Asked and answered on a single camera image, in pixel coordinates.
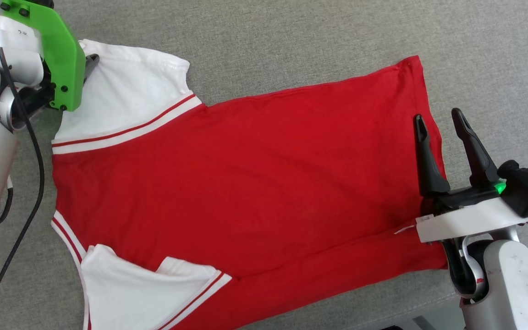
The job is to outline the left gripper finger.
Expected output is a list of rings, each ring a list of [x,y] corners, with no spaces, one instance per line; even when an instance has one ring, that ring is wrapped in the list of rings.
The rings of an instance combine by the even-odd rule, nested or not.
[[[97,65],[100,62],[100,56],[98,54],[90,54],[86,56],[85,61],[85,71],[84,71],[84,82],[87,81],[87,79],[92,74],[92,71],[97,67]]]

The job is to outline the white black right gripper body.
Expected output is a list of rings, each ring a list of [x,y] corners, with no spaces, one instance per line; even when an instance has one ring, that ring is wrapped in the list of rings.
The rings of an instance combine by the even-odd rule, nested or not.
[[[416,219],[421,242],[485,234],[528,222],[500,197],[496,186],[468,187],[425,197]]]

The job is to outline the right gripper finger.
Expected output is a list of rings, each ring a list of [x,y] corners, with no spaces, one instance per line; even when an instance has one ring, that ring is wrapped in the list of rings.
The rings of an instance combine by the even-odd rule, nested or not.
[[[452,109],[452,120],[457,137],[463,142],[471,169],[469,181],[472,187],[494,186],[499,182],[497,166],[493,162],[480,138],[469,125],[459,108]]]
[[[440,173],[431,149],[431,136],[420,114],[413,118],[413,137],[418,171],[419,192],[422,197],[440,196],[449,192],[449,182]]]

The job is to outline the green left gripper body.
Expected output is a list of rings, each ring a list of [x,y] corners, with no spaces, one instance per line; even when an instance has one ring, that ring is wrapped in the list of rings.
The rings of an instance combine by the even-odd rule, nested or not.
[[[47,105],[61,111],[76,110],[82,100],[87,58],[76,36],[54,9],[54,0],[0,0],[3,17],[39,33],[43,77],[40,86]]]

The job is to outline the red white T-shirt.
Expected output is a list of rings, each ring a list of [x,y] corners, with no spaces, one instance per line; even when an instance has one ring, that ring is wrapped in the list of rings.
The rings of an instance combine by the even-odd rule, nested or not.
[[[182,58],[79,43],[100,62],[52,141],[52,227],[82,330],[234,330],[446,267],[415,229],[416,114],[444,171],[417,55],[207,106]]]

